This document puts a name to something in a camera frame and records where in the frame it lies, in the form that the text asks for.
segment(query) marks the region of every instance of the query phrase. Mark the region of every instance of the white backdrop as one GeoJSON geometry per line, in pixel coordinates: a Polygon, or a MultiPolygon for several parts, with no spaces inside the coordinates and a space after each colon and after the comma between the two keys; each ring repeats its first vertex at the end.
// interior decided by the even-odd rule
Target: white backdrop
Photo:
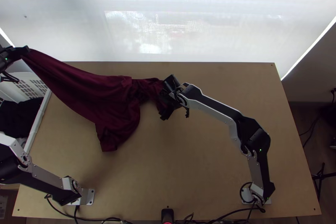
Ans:
{"type": "Polygon", "coordinates": [[[62,61],[275,62],[280,77],[336,0],[0,0],[15,46],[62,61]]]}

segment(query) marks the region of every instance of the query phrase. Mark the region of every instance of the wooden table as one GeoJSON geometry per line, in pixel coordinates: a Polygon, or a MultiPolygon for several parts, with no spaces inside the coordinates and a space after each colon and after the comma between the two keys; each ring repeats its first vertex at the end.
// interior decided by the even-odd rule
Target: wooden table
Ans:
{"type": "MultiPolygon", "coordinates": [[[[115,63],[71,65],[102,75],[166,78],[200,87],[203,93],[255,118],[270,134],[270,177],[276,186],[266,213],[252,218],[321,214],[310,171],[278,72],[271,63],[115,63]]],[[[116,152],[102,153],[95,126],[52,95],[33,143],[33,162],[58,176],[94,188],[92,206],[78,216],[159,220],[169,206],[177,219],[214,219],[244,208],[239,188],[251,180],[247,160],[228,127],[201,111],[179,109],[160,120],[154,104],[141,107],[139,127],[116,152]]],[[[15,216],[63,218],[44,193],[20,186],[15,216]]],[[[74,207],[59,207],[73,214],[74,207]]],[[[246,218],[240,212],[233,218],[246,218]]]]}

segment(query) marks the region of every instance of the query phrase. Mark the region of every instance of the cable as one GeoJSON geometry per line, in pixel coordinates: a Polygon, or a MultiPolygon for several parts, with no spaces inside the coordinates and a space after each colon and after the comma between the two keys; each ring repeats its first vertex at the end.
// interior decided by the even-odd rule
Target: cable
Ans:
{"type": "MultiPolygon", "coordinates": [[[[331,90],[330,92],[331,92],[331,94],[333,95],[333,99],[332,99],[331,104],[330,104],[330,107],[331,107],[331,106],[334,104],[334,101],[335,101],[335,90],[331,90]]],[[[309,127],[309,129],[308,129],[307,131],[305,131],[305,132],[299,134],[299,136],[302,136],[302,135],[308,133],[309,131],[311,131],[309,137],[307,138],[307,140],[305,140],[304,144],[302,145],[303,148],[306,146],[306,144],[307,144],[307,142],[309,141],[309,139],[311,139],[311,137],[312,137],[312,135],[313,135],[313,133],[314,133],[315,126],[316,126],[318,120],[319,120],[321,117],[322,117],[322,113],[320,113],[320,114],[315,118],[315,120],[312,122],[312,124],[310,125],[310,127],[309,127]]]]}
{"type": "Polygon", "coordinates": [[[214,220],[209,221],[207,224],[212,224],[212,223],[214,223],[214,222],[216,222],[216,221],[221,221],[221,220],[224,219],[225,217],[227,217],[227,216],[229,216],[229,215],[232,215],[232,214],[234,214],[234,213],[238,213],[238,212],[242,212],[242,211],[250,211],[250,212],[252,212],[252,210],[259,210],[259,211],[262,212],[262,213],[265,213],[265,212],[266,212],[265,209],[259,207],[258,205],[257,205],[257,207],[254,207],[254,204],[253,204],[253,206],[250,207],[250,208],[242,208],[242,209],[238,209],[238,210],[232,211],[232,212],[227,213],[227,214],[225,214],[225,215],[223,215],[223,216],[221,216],[221,217],[218,217],[217,219],[214,219],[214,220]]]}
{"type": "Polygon", "coordinates": [[[246,221],[244,222],[244,224],[248,223],[249,222],[249,218],[251,217],[251,213],[252,213],[252,210],[253,210],[253,207],[255,205],[255,203],[257,202],[257,200],[255,200],[252,204],[252,207],[251,207],[251,210],[249,211],[249,215],[247,216],[246,218],[246,221]]]}
{"type": "Polygon", "coordinates": [[[76,224],[78,224],[78,221],[77,221],[77,218],[76,218],[76,213],[77,213],[78,209],[79,209],[79,205],[77,205],[77,206],[75,207],[75,212],[74,212],[74,214],[73,214],[73,219],[75,220],[75,223],[76,223],[76,224]]]}
{"type": "Polygon", "coordinates": [[[116,217],[109,217],[109,218],[106,218],[106,219],[84,219],[84,218],[76,217],[76,213],[77,213],[77,211],[78,211],[78,209],[79,209],[79,206],[76,206],[74,216],[72,216],[72,215],[70,215],[70,214],[67,214],[67,213],[62,213],[62,212],[59,211],[56,207],[54,207],[54,205],[50,202],[49,198],[51,198],[51,195],[50,195],[50,194],[45,195],[45,199],[48,201],[49,205],[50,205],[56,212],[58,212],[59,214],[62,214],[63,216],[66,216],[66,217],[68,217],[68,218],[72,218],[72,219],[74,219],[76,224],[78,223],[78,220],[82,220],[82,221],[99,221],[99,222],[102,221],[102,224],[105,223],[106,221],[117,221],[117,222],[124,222],[124,223],[126,223],[126,224],[133,224],[133,223],[131,223],[130,221],[125,221],[125,220],[122,220],[122,219],[119,219],[119,218],[116,218],[116,217]]]}
{"type": "Polygon", "coordinates": [[[254,199],[252,199],[251,201],[245,201],[243,199],[243,195],[242,195],[242,192],[243,192],[243,188],[245,185],[249,184],[249,188],[251,187],[251,185],[253,184],[253,182],[246,182],[245,184],[243,184],[241,187],[240,187],[240,190],[239,190],[239,196],[241,198],[241,200],[244,202],[244,203],[247,203],[247,204],[250,204],[254,201],[254,199]]]}

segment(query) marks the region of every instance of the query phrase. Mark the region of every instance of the maroon fabric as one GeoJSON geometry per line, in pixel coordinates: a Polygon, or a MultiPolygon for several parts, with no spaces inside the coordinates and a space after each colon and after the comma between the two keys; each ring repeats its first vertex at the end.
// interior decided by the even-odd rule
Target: maroon fabric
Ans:
{"type": "Polygon", "coordinates": [[[140,105],[148,99],[164,108],[157,78],[101,76],[79,70],[36,50],[22,56],[24,62],[69,108],[96,124],[103,151],[116,150],[137,128],[140,105]]]}

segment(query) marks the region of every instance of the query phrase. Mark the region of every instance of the black cloth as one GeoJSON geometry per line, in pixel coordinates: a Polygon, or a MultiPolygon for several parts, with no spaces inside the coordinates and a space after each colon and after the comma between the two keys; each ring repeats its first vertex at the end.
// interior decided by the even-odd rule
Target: black cloth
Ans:
{"type": "Polygon", "coordinates": [[[19,103],[4,100],[0,106],[0,131],[19,138],[28,137],[43,97],[19,103]]]}

